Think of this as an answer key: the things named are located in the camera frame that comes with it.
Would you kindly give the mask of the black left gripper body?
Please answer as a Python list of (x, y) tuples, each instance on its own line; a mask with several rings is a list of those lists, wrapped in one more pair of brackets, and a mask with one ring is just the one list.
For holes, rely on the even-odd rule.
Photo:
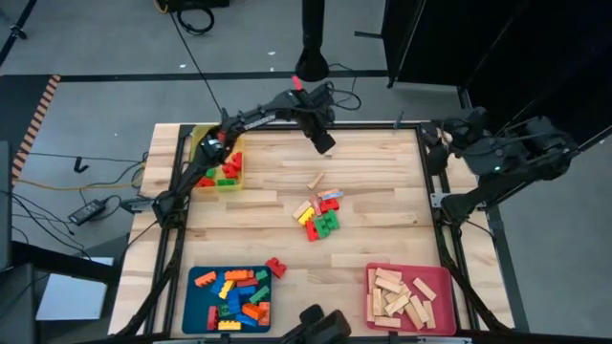
[(323, 126), (334, 124), (333, 92), (329, 88), (315, 88), (311, 92), (288, 90), (285, 95), (291, 103), (290, 109), (285, 111), (287, 121), (298, 122), (302, 115), (312, 115)]

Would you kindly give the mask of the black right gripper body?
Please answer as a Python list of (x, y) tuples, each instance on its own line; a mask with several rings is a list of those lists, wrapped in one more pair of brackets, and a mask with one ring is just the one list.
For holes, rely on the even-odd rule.
[(466, 118), (450, 118), (448, 132), (452, 137), (449, 150), (456, 158), (465, 156), (486, 155), (492, 152), (489, 146), (480, 149), (475, 145), (481, 141), (488, 141), (490, 136), (488, 125), (488, 111), (484, 107), (470, 109)]

